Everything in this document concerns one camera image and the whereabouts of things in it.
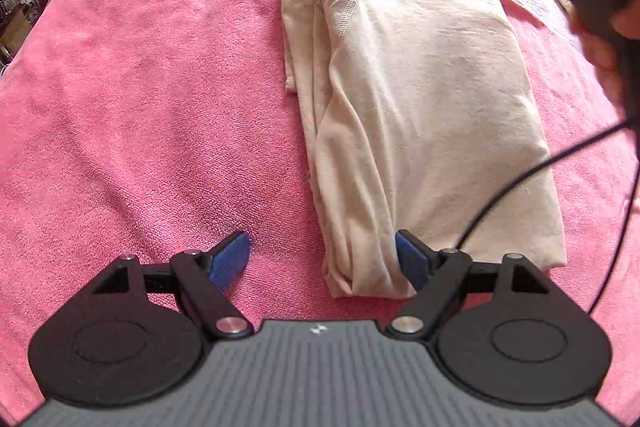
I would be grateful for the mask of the beige short-sleeve t-shirt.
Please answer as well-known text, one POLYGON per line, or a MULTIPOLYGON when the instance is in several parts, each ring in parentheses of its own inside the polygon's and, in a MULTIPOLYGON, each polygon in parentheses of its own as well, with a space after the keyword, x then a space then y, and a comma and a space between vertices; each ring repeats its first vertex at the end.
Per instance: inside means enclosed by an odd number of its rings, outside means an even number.
POLYGON ((549 155, 500 0, 281 0, 281 14, 333 297, 409 297, 400 230, 480 261, 564 265, 550 172, 471 228, 549 155))

